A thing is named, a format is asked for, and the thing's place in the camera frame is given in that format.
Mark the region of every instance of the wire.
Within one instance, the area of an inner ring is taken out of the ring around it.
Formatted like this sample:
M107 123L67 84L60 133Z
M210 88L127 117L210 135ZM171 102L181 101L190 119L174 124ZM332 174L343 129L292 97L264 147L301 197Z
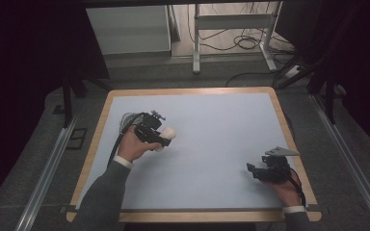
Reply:
M212 10L213 10L216 14L218 14L218 13L216 12L215 8L213 7L213 3L212 3Z
M243 75L255 75L255 74L267 75L267 74L275 74L275 72L246 72L246 73L237 74L237 75L232 76L230 79L228 79L226 81L225 88L228 87L228 84L229 84L230 81L234 80L235 78L237 78L239 76L243 76Z
M220 32L218 32L218 33L216 33L216 34L214 34L214 35L212 35L212 36L206 37L206 38L202 38L202 37L199 35L199 38L200 38L200 39L202 39L202 40L205 40L205 39L211 39L212 37L215 37L215 36L217 36L218 34L221 34L221 33L225 32L225 31L228 31L228 30L229 30L229 29L224 29L224 30L222 30L222 31L220 31Z
M288 40L283 40L283 39L276 38L276 37L272 37L272 39L279 40L279 41L281 41L281 42L285 42L285 43L289 43L289 44L291 44L291 42L290 42L290 41L288 41Z

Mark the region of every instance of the hand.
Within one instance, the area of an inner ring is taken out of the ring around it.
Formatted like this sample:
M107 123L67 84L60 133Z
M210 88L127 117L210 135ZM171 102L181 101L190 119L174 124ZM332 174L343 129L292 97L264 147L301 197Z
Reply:
M118 156L121 156L131 163L142 157L146 151L162 147L159 142L145 143L140 141L135 135L134 129L135 125L128 128L128 131L125 133L121 143L119 144L119 151L117 152Z
M301 186L302 183L300 182L299 176L297 175L296 171L294 171L293 169L290 169L290 171L293 180L296 181L296 183L299 186ZM282 184L275 184L272 182L265 181L261 182L265 185L268 185L276 192L278 198L281 200L285 207L302 205L299 194L297 193L296 188L293 186L293 184L291 184L290 181L287 180Z

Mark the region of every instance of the white object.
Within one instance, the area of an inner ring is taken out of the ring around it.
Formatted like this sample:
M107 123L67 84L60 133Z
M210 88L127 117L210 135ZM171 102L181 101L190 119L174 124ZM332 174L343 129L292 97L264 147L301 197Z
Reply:
M291 68L284 76L287 79L292 78L293 76L297 75L300 71L303 70L303 67L300 65L295 65L293 68Z
M268 93L115 97L81 199L106 169L124 112L156 110L180 136L162 152L136 160L122 209L240 210L281 208L277 195L254 179L246 163L266 167L261 156L287 148ZM289 164L295 168L291 157Z
M166 127L166 128L164 128L164 130L162 130L162 132L160 134L160 137L162 137L164 139L167 139L167 140L172 140L176 137L176 132L175 132L175 130L173 130L173 128ZM155 149L155 151L157 151L157 152L161 152L162 150L164 150L164 147Z

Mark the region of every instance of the black cable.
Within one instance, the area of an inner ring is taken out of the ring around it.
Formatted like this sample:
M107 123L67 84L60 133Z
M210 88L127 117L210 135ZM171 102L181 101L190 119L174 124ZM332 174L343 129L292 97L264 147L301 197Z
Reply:
M242 75L255 75L255 74L275 74L274 72L246 72L246 73L241 73L241 74L237 74L237 75L234 75L232 76L230 79L228 79L225 83L225 88L228 87L228 84L230 81L232 81L233 79L239 77L239 76L242 76Z
M216 14L218 14L218 13L216 12L215 8L213 7L213 3L212 3L212 10L213 10Z
M282 41L282 42L285 42L285 43L289 43L289 44L291 44L291 42L290 42L290 41L288 41L288 40L283 40L283 39L276 38L276 37L272 37L272 39L279 40L279 41Z
M299 179L299 184L289 175L287 175L283 169L281 169L281 167L279 167L278 165L275 165L275 167L277 167L278 171L283 174L288 181L290 181L290 183L294 186L294 188L296 188L296 191L297 191L297 194L299 195L300 199L302 200L302 205L305 207L306 206L306 201L305 201L305 195L304 195L304 192L303 192L303 189L302 189L302 182L300 181L300 178L299 178L299 174L297 174L296 170L294 170L293 168L290 167L291 170L294 171L294 173L296 173L297 175L297 178Z
M187 6L187 19L188 19L188 33L189 33L189 37L191 38L191 41L192 42L195 42L194 39L192 38L191 27L189 25L190 24L190 22L189 22L189 5ZM215 37L218 34L221 34L221 33L225 32L225 31L228 31L228 29L222 30L222 31L220 31L220 32L218 32L218 33L216 33L216 34L214 34L212 36L206 37L206 38L202 38L201 36L198 36L198 37L200 39L210 39L212 37ZM250 36L244 36L243 35L244 32L245 32L245 29L242 31L242 34L240 36L235 37L233 39L234 45L233 46L230 46L230 47L227 47L227 48L218 48L218 47L214 47L212 45L205 44L205 43L200 43L199 45L201 45L201 46L207 46L207 47L210 47L212 49L219 50L219 51L230 50L230 49L235 48L236 46L239 46L240 48L245 49L245 50L251 50L251 49L254 49L255 47L257 47L260 44L261 40L263 39L263 31L261 33L260 39L257 39L255 37L250 37ZM247 42L253 42L253 46L248 47L248 46L242 45L242 42L246 42L246 41Z
M211 39L212 37L215 37L215 36L217 36L218 34L221 34L221 33L223 33L223 32L225 32L225 31L228 31L229 29L224 29L224 30L222 30L222 31L220 31L220 32L218 32L218 33L216 33L216 34L214 34L214 35L212 35L212 36L208 36L208 37L206 37L206 38L202 38L200 35L199 35L199 38L200 39L202 39L202 40L205 40L205 39Z
M226 81L225 88L228 87L228 84L229 84L230 81L234 80L235 78L237 78L239 76L243 76L243 75L249 75L249 74L251 74L251 75L255 75L255 74L264 74L264 75L266 75L266 74L276 74L276 75L278 75L279 73L281 73L282 71L284 71L285 69L287 69L288 67L290 67L290 65L293 64L298 58L299 58L299 56L298 55L295 55L292 59L290 59L287 62L287 64L284 67L282 67L281 69L279 69L277 71L273 71L273 72L246 72L246 73L241 73L241 74L234 75L234 76L230 77L230 79L228 79ZM276 83L276 77L277 76L274 77L272 86Z

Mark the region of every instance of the metal rail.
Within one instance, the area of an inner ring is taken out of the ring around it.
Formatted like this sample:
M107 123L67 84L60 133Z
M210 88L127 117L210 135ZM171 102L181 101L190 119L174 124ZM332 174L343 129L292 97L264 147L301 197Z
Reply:
M55 146L53 147L49 159L44 166L40 179L36 184L35 189L33 190L32 195L25 207L25 210L23 210L23 214L20 217L20 220L14 230L31 230L36 216L38 215L40 205L44 200L44 197L46 196L47 190L49 189L50 183L56 172L57 166L62 159L66 144L68 142L68 139L70 138L74 125L76 124L77 118L80 115L83 103L84 99L79 99L75 103L76 113L74 114L74 117L72 118L69 126L62 129L58 139L56 140Z
M324 105L318 96L310 95L310 99L314 102L320 118L322 118L324 125L326 126L334 144L338 148L338 151L343 159L347 169L353 176L356 185L364 197L369 209L370 209L370 184L368 179L363 174L361 168L359 167L357 160L354 158L351 150L348 148L347 143L341 137L338 129L335 125L331 124L329 119L324 113Z

